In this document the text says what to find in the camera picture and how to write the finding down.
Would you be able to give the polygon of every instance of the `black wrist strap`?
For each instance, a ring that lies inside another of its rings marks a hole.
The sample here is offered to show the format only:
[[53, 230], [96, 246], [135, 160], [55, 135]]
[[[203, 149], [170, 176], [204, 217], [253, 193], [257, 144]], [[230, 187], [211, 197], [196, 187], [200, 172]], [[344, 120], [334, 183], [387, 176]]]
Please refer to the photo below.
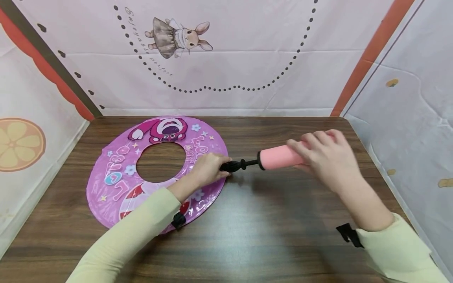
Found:
[[340, 232], [341, 236], [347, 243], [352, 242], [354, 244], [354, 247], [363, 248], [359, 239], [359, 235], [354, 229], [351, 228], [351, 225], [349, 223], [338, 226], [337, 230], [338, 232]]

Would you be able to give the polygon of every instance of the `dotted line pattern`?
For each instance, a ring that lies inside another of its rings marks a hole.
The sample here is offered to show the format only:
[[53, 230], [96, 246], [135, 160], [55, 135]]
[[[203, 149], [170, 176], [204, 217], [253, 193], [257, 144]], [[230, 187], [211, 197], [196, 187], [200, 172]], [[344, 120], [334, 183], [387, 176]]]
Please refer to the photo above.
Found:
[[[113, 9], [114, 9], [115, 11], [118, 11], [118, 6], [114, 5], [114, 6], [113, 6]], [[313, 8], [311, 12], [312, 12], [312, 14], [314, 14], [314, 13], [316, 12], [316, 9]], [[122, 17], [121, 17], [120, 15], [117, 16], [117, 19], [118, 19], [119, 21], [122, 21]], [[310, 17], [309, 22], [310, 22], [310, 23], [313, 22], [313, 17]], [[122, 25], [121, 25], [121, 28], [122, 28], [122, 29], [126, 29], [126, 26], [122, 24]], [[130, 35], [129, 35], [128, 33], [125, 33], [125, 36], [126, 36], [127, 38], [130, 37]], [[134, 43], [133, 43], [132, 41], [129, 41], [129, 44], [130, 44], [131, 46], [134, 46]], [[141, 55], [138, 56], [138, 59], [140, 59], [140, 60], [143, 61], [143, 62], [142, 62], [143, 65], [145, 65], [145, 66], [147, 65], [147, 62], [145, 62], [145, 59], [143, 59], [143, 57], [142, 57]], [[289, 69], [289, 67], [290, 67], [291, 65], [293, 65], [293, 61], [290, 61], [288, 65], [289, 65], [289, 66], [285, 68], [285, 71], [287, 71], [287, 70]], [[152, 68], [148, 67], [148, 71], [152, 72], [153, 70], [152, 70]], [[160, 81], [162, 81], [162, 82], [163, 82], [165, 85], [167, 85], [169, 88], [173, 88], [173, 90], [175, 90], [175, 91], [184, 92], [184, 93], [187, 93], [187, 92], [189, 92], [189, 93], [198, 92], [198, 91], [202, 91], [203, 89], [208, 89], [208, 90], [213, 90], [213, 91], [219, 91], [219, 92], [220, 92], [220, 91], [227, 91], [227, 90], [230, 91], [230, 90], [235, 89], [235, 88], [241, 89], [241, 86], [240, 86], [240, 85], [237, 85], [237, 86], [232, 86], [232, 87], [228, 87], [228, 88], [211, 88], [210, 86], [203, 86], [203, 87], [200, 87], [199, 89], [185, 90], [185, 89], [178, 88], [178, 87], [176, 87], [176, 86], [172, 86], [171, 84], [167, 84], [167, 82], [164, 81], [164, 80], [162, 80], [161, 77], [157, 77], [157, 79], [160, 80]], [[274, 80], [272, 80], [272, 83], [275, 83], [275, 80], [279, 80], [279, 79], [280, 79], [280, 76], [277, 76]], [[247, 89], [247, 91], [259, 91], [259, 90], [265, 89], [265, 88], [266, 88], [266, 85], [261, 86], [261, 87], [258, 87], [258, 88], [249, 88], [249, 87], [242, 86], [242, 90], [246, 90], [246, 89]]]
[[[116, 5], [113, 6], [113, 9], [114, 9], [115, 11], [118, 11], [118, 10], [119, 10], [119, 9], [118, 9], [118, 6], [116, 6]], [[312, 14], [314, 14], [314, 13], [316, 12], [316, 9], [313, 8], [311, 12], [312, 12]], [[122, 21], [122, 17], [121, 17], [120, 15], [118, 15], [116, 18], [117, 18], [119, 21]], [[310, 17], [310, 19], [309, 19], [308, 21], [309, 21], [310, 23], [313, 22], [313, 17]], [[38, 23], [37, 26], [39, 27], [39, 29], [40, 29], [43, 33], [47, 32], [47, 28], [44, 27], [42, 24], [39, 24], [39, 23]], [[122, 24], [122, 25], [121, 25], [121, 28], [122, 28], [122, 29], [126, 29], [126, 26]], [[129, 37], [130, 37], [130, 35], [129, 35], [128, 33], [125, 33], [125, 36], [126, 36], [126, 38], [129, 38]], [[132, 41], [129, 41], [129, 44], [130, 44], [131, 46], [134, 46], [134, 43], [133, 43]], [[304, 46], [304, 41], [302, 41], [302, 42], [300, 43], [300, 46]], [[66, 58], [66, 54], [65, 54], [63, 51], [58, 50], [58, 53], [61, 55], [61, 57]], [[143, 59], [143, 57], [142, 57], [141, 55], [138, 56], [138, 59], [142, 60], [143, 65], [145, 65], [145, 66], [147, 65], [147, 62], [145, 61], [145, 59]], [[297, 55], [293, 56], [293, 60], [296, 60], [296, 59], [297, 59]], [[290, 61], [290, 62], [288, 63], [288, 67], [285, 68], [285, 71], [289, 70], [289, 68], [291, 67], [291, 65], [293, 65], [293, 61]], [[151, 72], [151, 71], [152, 71], [152, 68], [151, 68], [151, 67], [148, 67], [148, 71]], [[81, 74], [79, 74], [78, 72], [74, 72], [74, 75], [75, 75], [77, 78], [81, 78], [81, 77], [82, 77]], [[237, 88], [237, 89], [241, 89], [241, 88], [242, 88], [243, 91], [245, 91], [245, 90], [247, 90], [247, 91], [259, 91], [259, 90], [262, 90], [262, 89], [265, 89], [265, 88], [266, 88], [266, 85], [263, 85], [263, 86], [258, 87], [258, 88], [250, 88], [250, 87], [245, 87], [245, 86], [236, 85], [236, 86], [232, 86], [232, 87], [228, 87], [228, 88], [215, 88], [215, 87], [212, 88], [212, 87], [210, 87], [210, 86], [203, 86], [203, 87], [200, 87], [199, 89], [186, 90], [186, 89], [178, 88], [178, 87], [176, 87], [176, 86], [172, 86], [171, 84], [167, 84], [167, 82], [164, 81], [164, 80], [162, 80], [162, 78], [159, 77], [159, 76], [157, 76], [157, 79], [160, 80], [163, 84], [167, 85], [169, 88], [173, 88], [173, 90], [175, 90], [175, 91], [184, 92], [184, 93], [187, 93], [187, 92], [193, 93], [193, 92], [203, 91], [203, 90], [206, 90], [206, 89], [221, 92], [221, 91], [227, 91], [227, 90], [230, 91], [230, 90], [236, 89], [236, 88]], [[274, 80], [272, 80], [272, 84], [275, 83], [275, 80], [279, 80], [279, 79], [280, 79], [280, 76], [277, 76]], [[88, 93], [89, 93], [90, 95], [92, 95], [92, 96], [94, 95], [94, 92], [91, 91], [91, 90], [88, 90]]]

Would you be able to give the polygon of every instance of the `wooden table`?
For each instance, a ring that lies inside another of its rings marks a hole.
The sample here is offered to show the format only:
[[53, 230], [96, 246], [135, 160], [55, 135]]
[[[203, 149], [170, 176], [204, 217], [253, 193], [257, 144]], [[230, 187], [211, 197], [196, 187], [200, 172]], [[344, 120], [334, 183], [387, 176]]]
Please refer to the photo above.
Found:
[[[85, 188], [101, 149], [146, 117], [95, 120], [0, 261], [0, 282], [64, 282], [106, 231], [91, 214]], [[342, 118], [203, 117], [234, 159], [289, 138], [343, 131], [361, 172], [384, 203], [403, 214], [349, 123]], [[184, 161], [174, 144], [154, 145], [137, 167], [148, 181], [173, 177]], [[229, 179], [214, 204], [179, 232], [154, 239], [119, 282], [381, 282], [362, 249], [335, 227], [352, 220], [341, 202], [311, 176], [292, 168], [248, 168]]]

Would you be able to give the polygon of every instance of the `bunny illustration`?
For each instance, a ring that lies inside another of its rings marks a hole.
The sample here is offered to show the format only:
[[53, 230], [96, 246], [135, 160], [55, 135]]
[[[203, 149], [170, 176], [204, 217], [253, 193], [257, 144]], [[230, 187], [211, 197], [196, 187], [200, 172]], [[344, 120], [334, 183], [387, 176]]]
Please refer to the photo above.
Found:
[[187, 29], [176, 23], [174, 19], [165, 19], [165, 23], [158, 18], [153, 19], [153, 30], [146, 31], [145, 36], [154, 38], [154, 43], [148, 44], [149, 49], [158, 49], [160, 54], [168, 59], [173, 56], [181, 57], [185, 49], [191, 50], [199, 46], [203, 50], [212, 50], [212, 46], [198, 36], [209, 28], [209, 22], [199, 24], [195, 29]]

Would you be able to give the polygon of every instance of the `swim ring hole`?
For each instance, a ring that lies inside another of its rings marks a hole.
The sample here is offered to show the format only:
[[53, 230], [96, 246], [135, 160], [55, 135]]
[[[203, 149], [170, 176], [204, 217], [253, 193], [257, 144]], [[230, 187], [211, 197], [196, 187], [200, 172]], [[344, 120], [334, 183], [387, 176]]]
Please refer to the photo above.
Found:
[[173, 178], [181, 171], [186, 160], [182, 146], [173, 142], [147, 147], [137, 161], [137, 173], [145, 181], [160, 183]]

